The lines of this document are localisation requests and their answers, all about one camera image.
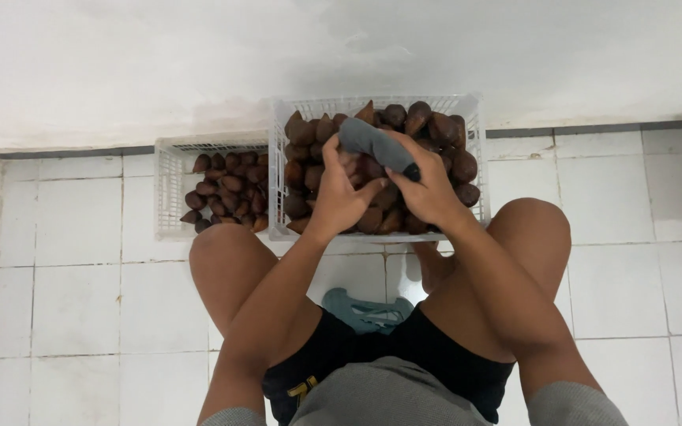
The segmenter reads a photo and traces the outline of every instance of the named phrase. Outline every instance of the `large white crate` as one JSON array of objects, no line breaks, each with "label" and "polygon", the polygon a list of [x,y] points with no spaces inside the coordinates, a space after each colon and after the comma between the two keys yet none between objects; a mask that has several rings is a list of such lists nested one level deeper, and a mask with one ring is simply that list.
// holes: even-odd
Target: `large white crate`
[{"label": "large white crate", "polygon": [[[478,160],[478,177],[473,185],[480,189],[480,200],[471,208],[475,218],[480,223],[488,226],[491,219],[489,188],[488,188],[488,163],[486,157],[486,131],[483,126],[482,97],[479,94],[446,95],[446,96],[355,96],[348,98],[333,99],[274,99],[273,122],[270,125],[270,234],[273,241],[293,241],[298,239],[298,234],[286,228],[290,219],[285,215],[279,215],[283,198],[288,195],[288,188],[283,184],[283,167],[286,159],[283,150],[288,144],[288,138],[283,127],[294,111],[300,111],[305,120],[321,118],[324,113],[333,117],[342,112],[350,117],[357,113],[370,100],[373,100],[375,108],[385,108],[388,104],[401,104],[409,108],[417,101],[427,102],[433,111],[443,114],[459,114],[465,118],[465,130],[467,132],[467,146],[469,151]],[[446,239],[443,234],[409,235],[399,232],[390,235],[365,235],[362,233],[344,234],[336,237],[336,240],[357,243],[407,243],[415,241],[436,241]]]},{"label": "large white crate", "polygon": [[[180,221],[190,208],[184,196],[204,179],[191,173],[194,160],[202,153],[268,152],[268,131],[215,133],[211,135],[159,138],[155,143],[155,236],[159,240],[181,241],[196,236],[194,226]],[[209,207],[202,210],[208,219]]]}]

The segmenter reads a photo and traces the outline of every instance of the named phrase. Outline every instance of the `gray glove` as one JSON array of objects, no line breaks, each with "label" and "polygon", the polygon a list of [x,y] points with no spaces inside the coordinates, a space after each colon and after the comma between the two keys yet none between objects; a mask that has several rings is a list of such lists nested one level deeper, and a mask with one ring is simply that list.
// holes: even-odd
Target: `gray glove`
[{"label": "gray glove", "polygon": [[405,175],[412,182],[420,181],[420,168],[412,154],[397,140],[358,118],[347,118],[339,129],[339,141],[348,152],[372,155],[382,165]]}]

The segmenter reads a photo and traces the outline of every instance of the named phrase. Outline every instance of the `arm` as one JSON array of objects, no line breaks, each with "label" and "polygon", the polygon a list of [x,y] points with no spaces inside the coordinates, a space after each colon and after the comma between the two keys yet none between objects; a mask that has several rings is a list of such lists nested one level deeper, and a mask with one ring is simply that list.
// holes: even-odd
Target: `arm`
[{"label": "arm", "polygon": [[407,207],[435,224],[455,247],[483,313],[520,365],[526,401],[546,384],[582,383],[601,391],[577,351],[562,315],[540,286],[488,235],[451,188],[438,155],[391,133],[414,156],[422,180],[412,183],[389,171]]},{"label": "arm", "polygon": [[315,269],[330,240],[357,223],[387,179],[355,191],[331,137],[323,148],[325,172],[312,218],[296,244],[257,285],[233,318],[217,358],[199,424],[230,407],[264,415],[261,383],[285,344]]}]

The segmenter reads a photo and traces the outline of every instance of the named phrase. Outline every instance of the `black fingertip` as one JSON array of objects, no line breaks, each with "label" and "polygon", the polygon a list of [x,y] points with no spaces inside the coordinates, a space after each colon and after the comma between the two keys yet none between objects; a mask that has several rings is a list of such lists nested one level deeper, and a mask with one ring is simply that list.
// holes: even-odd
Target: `black fingertip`
[{"label": "black fingertip", "polygon": [[405,175],[407,179],[410,179],[412,182],[420,182],[421,179],[420,168],[418,167],[417,163],[412,163],[409,166],[407,166],[407,168],[404,169],[402,174]]}]

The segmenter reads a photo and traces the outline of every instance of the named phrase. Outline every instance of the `leg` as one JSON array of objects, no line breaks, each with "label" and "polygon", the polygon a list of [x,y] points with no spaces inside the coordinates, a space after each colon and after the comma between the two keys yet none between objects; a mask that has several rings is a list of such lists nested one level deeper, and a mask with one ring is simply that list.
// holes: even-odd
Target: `leg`
[{"label": "leg", "polygon": [[[488,233],[554,300],[571,247],[570,227],[562,211],[535,198],[519,198],[498,211]],[[434,247],[422,244],[415,253],[423,269],[423,288],[432,292],[422,302],[423,314],[470,352],[497,362],[515,361],[493,333],[459,263],[454,258],[442,258]],[[453,272],[441,279],[431,273],[431,269],[450,267]]]},{"label": "leg", "polygon": [[[246,227],[218,224],[196,237],[189,254],[191,275],[215,327],[227,336],[233,318],[278,259]],[[315,331],[322,311],[308,297],[272,365],[298,351]]]}]

